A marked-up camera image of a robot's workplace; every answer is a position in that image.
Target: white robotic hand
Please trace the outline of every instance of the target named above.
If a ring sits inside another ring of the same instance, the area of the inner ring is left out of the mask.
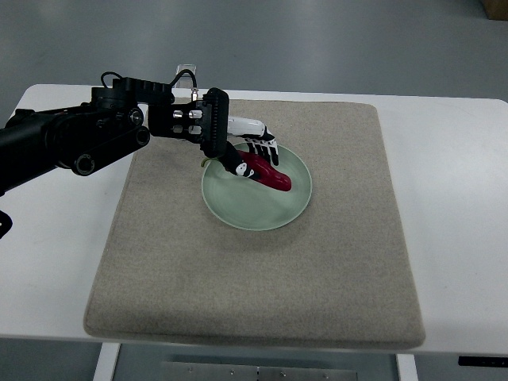
[[[228,134],[243,137],[251,153],[262,156],[268,163],[279,165],[277,141],[262,121],[228,116]]]

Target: red object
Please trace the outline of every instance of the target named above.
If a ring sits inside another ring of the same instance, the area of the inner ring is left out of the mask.
[[[291,190],[291,179],[289,176],[274,169],[263,157],[244,151],[238,151],[238,153],[250,168],[260,174],[261,177],[254,181],[278,191],[288,192]]]

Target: ceramic plate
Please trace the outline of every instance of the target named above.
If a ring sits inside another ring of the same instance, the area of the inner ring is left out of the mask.
[[[246,144],[237,149],[248,151]],[[276,229],[299,216],[312,194],[309,169],[292,151],[279,146],[277,171],[291,178],[291,190],[283,192],[251,179],[233,176],[222,164],[210,160],[202,177],[202,195],[210,211],[221,221],[238,229]]]

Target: cable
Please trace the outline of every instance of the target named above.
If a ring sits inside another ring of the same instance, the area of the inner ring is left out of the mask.
[[[192,87],[198,87],[198,84],[196,82],[196,77],[195,77],[194,73],[192,71],[190,71],[189,69],[183,69],[180,73],[178,73],[176,75],[175,79],[173,79],[171,81],[171,83],[169,83],[169,87],[173,87],[180,80],[180,78],[182,78],[185,74],[188,74],[192,78]]]
[[[123,78],[121,75],[119,75],[118,73],[115,73],[114,71],[106,71],[106,72],[102,73],[102,75],[101,75],[101,82],[102,82],[102,85],[104,87],[106,87],[106,88],[107,88],[107,85],[104,82],[104,77],[106,77],[107,75],[114,75],[118,79],[122,79]]]

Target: white table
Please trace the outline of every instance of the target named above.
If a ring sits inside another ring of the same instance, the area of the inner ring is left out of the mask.
[[[411,352],[508,354],[505,102],[228,92],[233,99],[374,105],[427,334]],[[188,90],[175,95],[188,97]],[[18,108],[89,100],[87,86],[36,85]],[[130,160],[88,178],[58,168],[0,198],[14,222],[0,240],[0,337],[100,341],[83,331],[83,315]]]

